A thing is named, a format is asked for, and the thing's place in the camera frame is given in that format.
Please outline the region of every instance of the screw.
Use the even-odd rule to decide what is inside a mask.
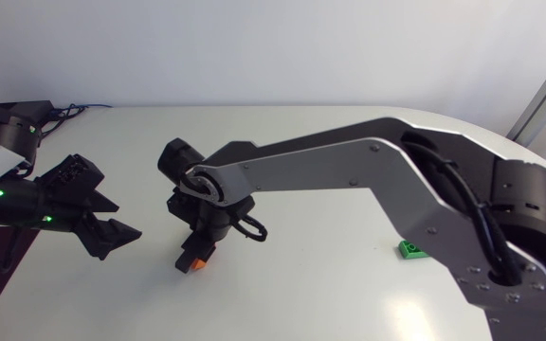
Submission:
[[[530,287],[534,290],[543,291],[545,290],[545,286],[540,283],[532,283],[530,284]]]
[[[509,293],[505,296],[505,298],[509,303],[518,303],[521,295],[518,293]]]
[[[490,286],[488,284],[486,284],[486,283],[478,284],[477,288],[482,290],[482,291],[489,291],[490,290]]]
[[[537,266],[531,263],[526,265],[524,270],[526,270],[526,272],[535,272],[537,270]]]
[[[482,271],[482,269],[477,266],[469,266],[466,270],[471,274],[479,274]]]

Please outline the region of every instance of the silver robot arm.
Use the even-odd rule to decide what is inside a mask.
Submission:
[[[258,191],[369,188],[392,225],[448,268],[484,309],[495,341],[546,340],[546,169],[504,160],[465,136],[395,118],[257,147],[231,142],[204,159],[171,142],[159,168],[193,233],[176,263],[207,261],[231,226],[258,241]],[[244,221],[259,228],[255,235]]]

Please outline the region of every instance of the black cylindrical motor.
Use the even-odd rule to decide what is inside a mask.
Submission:
[[[20,168],[34,165],[41,124],[52,109],[48,100],[0,103],[0,146],[25,158]]]
[[[81,216],[82,207],[49,200],[44,189],[32,181],[0,181],[0,224],[70,232]]]
[[[159,156],[157,167],[178,186],[185,171],[191,166],[204,161],[204,156],[180,138],[166,145]]]

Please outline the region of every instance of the black cable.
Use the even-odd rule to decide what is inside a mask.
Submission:
[[[266,228],[264,227],[263,224],[261,224],[259,221],[257,221],[256,219],[248,215],[244,217],[244,222],[256,227],[260,235],[248,231],[245,227],[241,226],[239,223],[235,223],[231,225],[235,227],[235,229],[239,231],[241,234],[246,236],[246,238],[250,238],[251,240],[256,242],[264,242],[266,240],[266,236],[268,235],[268,232],[266,231]]]
[[[20,241],[21,234],[22,229],[20,227],[14,227],[11,237],[9,238],[6,254],[4,255],[3,259],[1,259],[0,256],[0,273],[5,274],[7,271],[9,271],[9,269],[11,269],[14,260],[14,252],[16,251],[18,242]]]
[[[520,284],[519,267],[501,229],[490,214],[487,205],[479,201],[463,177],[456,171],[454,162],[445,160],[438,153],[420,144],[405,142],[405,146],[437,167],[438,171],[443,173],[458,191],[476,227],[480,245],[494,275],[504,278],[510,285]]]
[[[56,124],[50,130],[42,132],[42,139],[48,137],[55,130],[60,128],[63,125],[63,123],[65,123],[67,120],[77,117],[79,114],[83,113],[86,109],[88,109],[90,107],[113,108],[112,106],[106,105],[106,104],[80,104],[80,105],[76,105],[74,103],[71,103],[66,108],[55,108],[50,112],[50,116],[47,118],[47,123],[48,122],[56,122]],[[71,114],[71,112],[73,110],[77,110],[77,112],[75,112],[75,114]]]

